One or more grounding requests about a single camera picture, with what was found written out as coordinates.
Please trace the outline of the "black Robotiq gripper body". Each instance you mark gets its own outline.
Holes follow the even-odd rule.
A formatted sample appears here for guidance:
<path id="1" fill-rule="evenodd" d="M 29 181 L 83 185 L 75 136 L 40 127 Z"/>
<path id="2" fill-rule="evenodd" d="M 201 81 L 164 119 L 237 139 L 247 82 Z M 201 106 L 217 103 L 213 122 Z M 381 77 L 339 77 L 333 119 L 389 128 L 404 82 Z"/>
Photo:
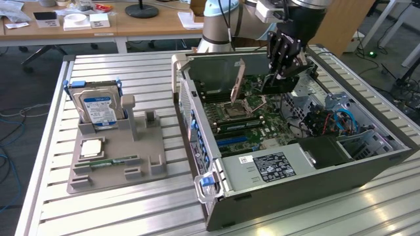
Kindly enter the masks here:
<path id="1" fill-rule="evenodd" d="M 285 23 L 277 23 L 277 34 L 280 35 L 283 33 L 291 38 L 300 40 L 301 45 L 307 46 L 309 40 L 316 35 L 325 17 L 325 9 L 292 6 L 288 11 L 288 21 Z"/>

